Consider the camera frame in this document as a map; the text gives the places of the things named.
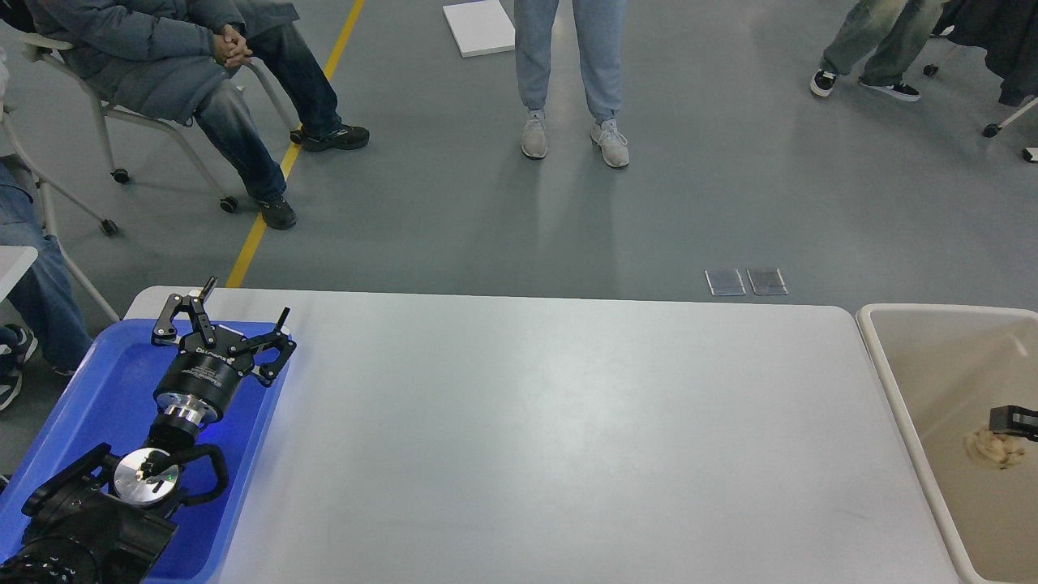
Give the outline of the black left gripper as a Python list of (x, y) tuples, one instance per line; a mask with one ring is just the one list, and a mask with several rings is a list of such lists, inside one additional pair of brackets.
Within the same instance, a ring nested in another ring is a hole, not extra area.
[[(215, 423), (224, 418), (238, 388), (248, 376), (263, 387), (271, 387), (281, 374), (297, 346), (281, 317), (271, 332), (254, 337), (212, 325), (204, 311), (204, 299), (217, 284), (209, 277), (196, 294), (171, 294), (152, 328), (152, 346), (177, 346), (177, 354), (153, 392), (162, 414), (181, 415), (193, 423)], [(174, 317), (186, 315), (191, 333), (179, 335)]]

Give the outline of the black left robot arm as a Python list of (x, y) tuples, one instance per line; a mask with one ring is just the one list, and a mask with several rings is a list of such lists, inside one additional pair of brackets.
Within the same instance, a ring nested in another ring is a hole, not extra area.
[(212, 322), (215, 280), (89, 349), (2, 493), (4, 583), (204, 583), (229, 551), (296, 341)]

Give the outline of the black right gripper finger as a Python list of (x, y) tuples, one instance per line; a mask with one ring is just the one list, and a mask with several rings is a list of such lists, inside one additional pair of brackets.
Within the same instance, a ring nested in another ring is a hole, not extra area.
[(1014, 404), (991, 408), (989, 430), (994, 435), (1015, 436), (1037, 443), (1037, 411)]

